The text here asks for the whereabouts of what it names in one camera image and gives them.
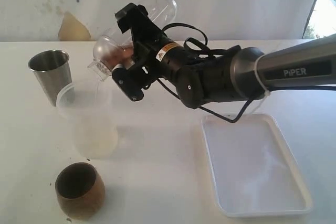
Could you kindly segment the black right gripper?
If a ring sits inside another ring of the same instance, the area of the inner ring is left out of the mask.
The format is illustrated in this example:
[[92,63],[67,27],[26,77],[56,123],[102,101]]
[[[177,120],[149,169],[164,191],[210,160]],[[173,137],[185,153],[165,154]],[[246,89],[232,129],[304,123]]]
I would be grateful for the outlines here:
[[143,6],[134,3],[115,13],[120,30],[123,33],[131,30],[134,64],[130,68],[178,69],[178,44],[169,39],[147,14]]

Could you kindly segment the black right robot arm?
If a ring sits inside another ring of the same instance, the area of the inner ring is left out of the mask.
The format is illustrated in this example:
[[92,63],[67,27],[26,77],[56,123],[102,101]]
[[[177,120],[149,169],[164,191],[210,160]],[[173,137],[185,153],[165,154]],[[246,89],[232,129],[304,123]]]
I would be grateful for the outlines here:
[[142,100],[159,78],[192,109],[260,99],[273,90],[335,86],[335,35],[268,54],[256,47],[212,50],[192,38],[182,45],[169,39],[142,5],[130,3],[115,17],[121,32],[131,33],[133,65],[114,68],[112,77],[131,101]]

